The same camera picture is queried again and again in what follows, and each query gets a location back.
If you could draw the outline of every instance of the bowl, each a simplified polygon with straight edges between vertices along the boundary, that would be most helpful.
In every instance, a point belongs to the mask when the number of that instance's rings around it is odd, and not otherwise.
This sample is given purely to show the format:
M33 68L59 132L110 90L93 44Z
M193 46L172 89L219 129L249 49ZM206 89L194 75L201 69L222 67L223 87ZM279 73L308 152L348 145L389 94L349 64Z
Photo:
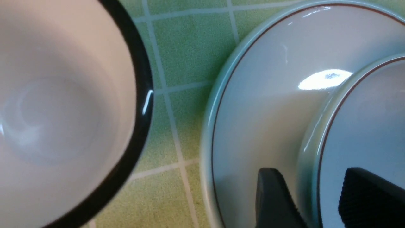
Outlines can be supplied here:
M0 226L81 226L146 141L142 40L116 0L4 0L0 30Z
M297 164L298 208L315 227L344 227L345 172L364 168L405 188L405 54L364 67L337 88L307 128Z

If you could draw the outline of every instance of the plate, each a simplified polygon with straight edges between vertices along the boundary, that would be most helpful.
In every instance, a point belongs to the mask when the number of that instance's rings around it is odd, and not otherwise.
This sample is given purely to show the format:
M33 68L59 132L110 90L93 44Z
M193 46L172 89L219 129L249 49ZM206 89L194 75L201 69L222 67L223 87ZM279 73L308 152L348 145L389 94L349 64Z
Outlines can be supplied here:
M201 183L211 226L255 226L262 167L280 170L297 202L298 151L314 113L352 73L400 52L404 20L357 1L302 2L252 31L207 105Z

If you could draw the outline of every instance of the black object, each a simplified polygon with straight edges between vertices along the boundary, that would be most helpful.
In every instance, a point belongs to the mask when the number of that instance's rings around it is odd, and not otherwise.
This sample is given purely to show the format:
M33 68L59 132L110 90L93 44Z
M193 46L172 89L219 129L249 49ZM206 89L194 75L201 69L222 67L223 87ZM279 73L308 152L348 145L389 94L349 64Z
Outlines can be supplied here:
M292 201L283 175L277 169L259 170L256 228L307 228Z
M81 227L113 198L131 174L145 145L152 119L153 82L141 36L118 0L98 0L118 26L131 54L136 81L136 117L132 137L124 155L102 183L79 205L45 228Z
M346 228L405 227L405 190L362 168L348 168L339 214Z

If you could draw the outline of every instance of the grout line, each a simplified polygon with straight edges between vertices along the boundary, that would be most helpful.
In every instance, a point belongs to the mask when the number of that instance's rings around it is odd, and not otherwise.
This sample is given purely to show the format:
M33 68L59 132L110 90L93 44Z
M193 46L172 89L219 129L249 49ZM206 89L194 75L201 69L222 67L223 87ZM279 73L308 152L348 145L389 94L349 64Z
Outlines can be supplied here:
M187 160L187 161L184 161L184 166L194 165L194 164L197 164L199 162L200 162L199 158ZM154 168L154 169L151 169L151 170L146 170L146 171L143 171L143 172L136 172L136 173L133 173L128 178L128 181L141 179L141 178L151 176L151 175L155 175L155 174L158 174L158 173L161 173L161 172L166 172L166 171L170 171L170 170L173 170L173 169L177 169L179 167L180 167L180 163L176 162L176 163L173 163L173 164L170 164L170 165L160 166L160 167L157 167L157 168Z
M229 9L229 18L230 18L230 24L232 26L232 32L233 32L233 38L235 39L235 44L239 44L239 35L238 35L238 28L236 27L236 21L235 21L235 15L233 13L233 8L232 8L232 1L231 0L226 0L226 4Z
M96 228L96 220L95 219L90 220L89 228Z
M176 148L176 153L177 153L177 160L179 161L180 174L181 174L181 178L183 179L185 195L187 197L188 206L190 208L191 219L192 219L192 221L194 223L194 228L199 228L198 220L197 220L197 213L196 213L196 209L194 207L194 202L193 202L193 197L192 197L192 194L191 194L190 184L189 184L188 178L187 178L187 172L185 170L184 158L183 158L183 154L181 152L179 134L178 134L177 128L176 128L176 120L175 120L175 117L174 117L174 114L173 114L172 105L171 105L171 102L170 102L170 99L169 99L169 95L167 93L164 94L164 99L165 99L165 102L166 102L166 109L167 109L167 113L168 113L168 116L169 116L170 126L171 126L171 129L172 129L173 141L175 143L175 148Z
M287 1L287 2L272 2L272 3L263 3L263 4L255 4L255 5L245 5L245 6L234 6L234 11L241 11L241 10L252 10L252 9L268 9L268 8L275 8L275 7L284 7L290 6L292 4L296 4L298 2L302 2L303 0L295 0L295 1Z
M162 84L162 89L167 90L167 84L166 84L166 78L164 76L162 59L159 54L158 43L156 41L155 31L154 31L153 24L152 24L152 16L149 13L149 7L148 7L147 0L142 0L142 5L143 5L143 11L145 13L146 23L147 23L147 27L148 27L148 31L149 31L149 38L151 40L152 49L155 54L155 60L156 60L156 64L158 67L158 72L159 72L159 77L160 77L160 81ZM164 96L164 101L166 104L167 113L169 116L169 123L170 123L170 127L171 127L172 134L173 134L173 141L175 143L177 160L179 161L178 165L180 168L181 179L183 180L185 195L187 198L191 219L193 221L194 228L199 228L196 209L194 207L193 197L191 195L190 184L187 179L187 172L186 172L185 166L184 166L183 154L181 153L179 135L178 135L177 128L176 128L176 121L174 118L172 105L170 103L169 94L167 92L165 92L163 94L163 96Z
M168 87L166 89L158 89L155 91L155 95L161 95L164 93L172 93L172 92L180 92L183 90L209 86L212 84L214 84L214 81L193 82L193 83L186 84L186 85L173 86L173 87Z
M173 164L170 164L170 165L161 166L161 167L151 169L151 170L147 170L147 171L144 171L144 172L136 172L136 173L132 174L131 177L129 177L128 180L133 181L133 180L136 180L136 179L144 178L144 177L151 176L151 175L154 175L154 174L158 174L158 173L161 173L161 172L173 170L173 169L176 169L178 167L179 167L179 163L173 163Z
M290 6L292 4L302 2L302 1L303 0L295 0L295 1L286 1L286 2L272 2L272 3L254 4L254 5L232 6L232 7L227 6L227 7L223 7L223 8L188 9L188 10L184 10L184 11L148 15L148 16L143 16L143 17L133 17L132 20L135 23L139 23L139 22L147 22L148 20L155 21L155 20L162 20L162 19L168 19L168 18L173 18L173 17L182 17L182 16L195 15L195 14L226 13L226 12L230 12L230 11L268 9L268 8L275 8L275 7Z
M199 158L187 160L187 161L184 161L184 166L190 166L190 165L198 164L199 162L200 162Z

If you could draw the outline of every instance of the black bowl rim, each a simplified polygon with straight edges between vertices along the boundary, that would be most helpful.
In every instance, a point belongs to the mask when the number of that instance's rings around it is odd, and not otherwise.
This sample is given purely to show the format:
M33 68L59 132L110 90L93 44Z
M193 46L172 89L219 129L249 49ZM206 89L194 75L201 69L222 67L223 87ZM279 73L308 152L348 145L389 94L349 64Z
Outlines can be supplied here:
M92 219L126 182L146 143L153 109L153 81L148 56L134 22L118 0L98 0L118 26L131 54L136 81L136 117L124 155L101 184L79 205L45 228L80 227Z

